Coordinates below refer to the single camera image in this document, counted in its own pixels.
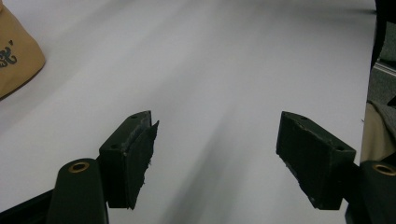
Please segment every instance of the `metal hole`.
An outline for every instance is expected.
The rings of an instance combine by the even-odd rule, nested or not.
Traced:
[[[374,164],[373,168],[383,175],[396,175],[396,170],[386,165]]]
[[[69,172],[73,174],[80,173],[87,170],[88,167],[90,167],[90,164],[85,161],[76,162],[69,167]]]

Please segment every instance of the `black object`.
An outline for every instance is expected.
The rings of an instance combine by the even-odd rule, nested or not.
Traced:
[[[312,205],[321,210],[349,203],[348,224],[396,223],[395,155],[353,163],[356,151],[312,120],[282,112],[276,153],[297,178]]]
[[[100,147],[98,161],[110,208],[134,209],[153,154],[158,124],[151,126],[149,111],[132,115]]]
[[[58,173],[47,223],[108,223],[105,195],[96,160],[67,163]]]
[[[159,122],[134,114],[100,147],[96,159],[67,163],[50,190],[0,214],[0,223],[108,223],[109,207],[134,209],[153,154]]]
[[[392,106],[393,108],[396,109],[396,96],[393,97],[393,98],[388,102],[388,106]]]
[[[338,210],[356,151],[312,120],[282,112],[276,153],[318,209]]]
[[[0,223],[46,223],[51,198],[52,190],[40,194],[27,202],[20,203],[0,213]]]

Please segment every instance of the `paper bag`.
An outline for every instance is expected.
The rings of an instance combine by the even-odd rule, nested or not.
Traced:
[[[0,0],[0,99],[29,81],[44,62],[38,44]]]

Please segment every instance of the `brown paper bag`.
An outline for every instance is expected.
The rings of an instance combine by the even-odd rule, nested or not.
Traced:
[[[0,0],[0,100],[29,81],[44,62],[38,44]]]

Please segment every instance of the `white table surface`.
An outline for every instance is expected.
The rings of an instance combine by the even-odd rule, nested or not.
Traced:
[[[0,102],[0,211],[151,110],[146,185],[111,223],[345,223],[346,203],[311,206],[276,138],[286,110],[360,150],[374,0],[4,3],[47,63]]]

